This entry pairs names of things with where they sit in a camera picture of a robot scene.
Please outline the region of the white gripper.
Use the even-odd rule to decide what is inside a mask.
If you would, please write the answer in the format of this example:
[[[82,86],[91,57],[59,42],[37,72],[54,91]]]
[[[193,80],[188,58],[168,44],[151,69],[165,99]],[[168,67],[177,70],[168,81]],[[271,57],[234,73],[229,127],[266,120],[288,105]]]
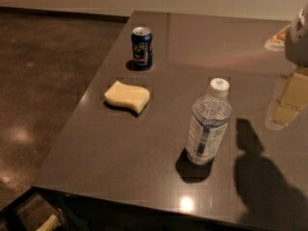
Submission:
[[[296,65],[289,75],[281,75],[269,104],[265,125],[279,131],[292,123],[308,106],[308,4],[297,16],[273,37],[264,47],[270,51],[284,51],[286,59]]]

